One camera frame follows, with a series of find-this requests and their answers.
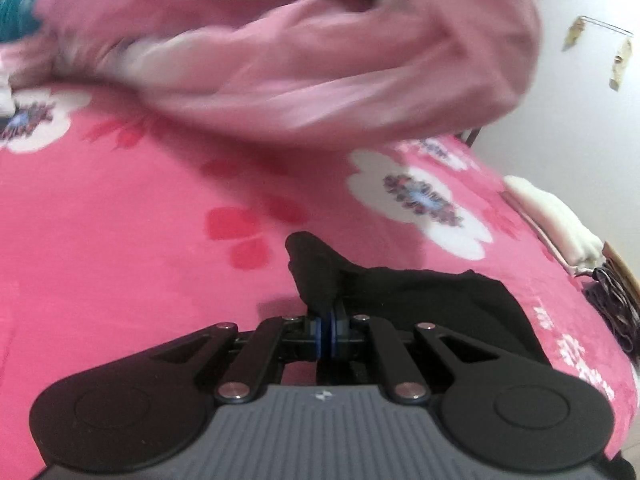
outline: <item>teal fabric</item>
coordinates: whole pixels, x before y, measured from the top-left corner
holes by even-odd
[[[36,0],[0,0],[0,43],[21,40],[40,28],[33,15]]]

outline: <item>pink blanket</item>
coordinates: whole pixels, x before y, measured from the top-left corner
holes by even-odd
[[[607,451],[621,447],[636,412],[631,365],[500,199],[500,179],[455,139],[267,149],[173,123],[121,89],[17,98],[32,133],[0,152],[2,480],[42,467],[28,412],[53,381],[214,322],[249,330],[304,312],[284,250],[296,230],[367,267],[502,280],[552,365],[610,400]],[[34,102],[48,117],[29,115]]]
[[[536,6],[36,0],[43,29],[23,53],[0,48],[0,72],[20,84],[53,57],[63,75],[124,82],[152,107],[228,136],[374,145],[459,132],[514,108],[538,56]],[[34,44],[45,49],[36,59]]]

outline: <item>gray ribbed surface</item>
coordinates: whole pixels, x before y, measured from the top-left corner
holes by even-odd
[[[323,391],[331,396],[324,396]],[[91,475],[52,469],[42,480]],[[383,399],[376,386],[271,386],[226,406],[189,449],[113,480],[603,480],[590,467],[547,476],[507,474],[465,456],[426,410]]]

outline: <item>black fabric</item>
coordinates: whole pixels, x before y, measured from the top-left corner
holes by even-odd
[[[529,320],[500,282],[472,270],[366,269],[309,233],[291,235],[286,247],[300,298],[316,316],[325,317],[341,298],[350,315],[384,317],[409,331],[429,321],[549,364]]]

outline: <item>pink bedsheet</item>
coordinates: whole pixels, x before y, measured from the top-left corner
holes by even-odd
[[[274,150],[172,123],[121,89],[17,97],[53,108],[0,153],[2,480],[42,467],[28,412],[53,381],[217,321],[304,312],[284,250],[300,229],[364,266],[502,280],[553,366],[609,398],[620,448],[636,411],[628,360],[455,139]]]

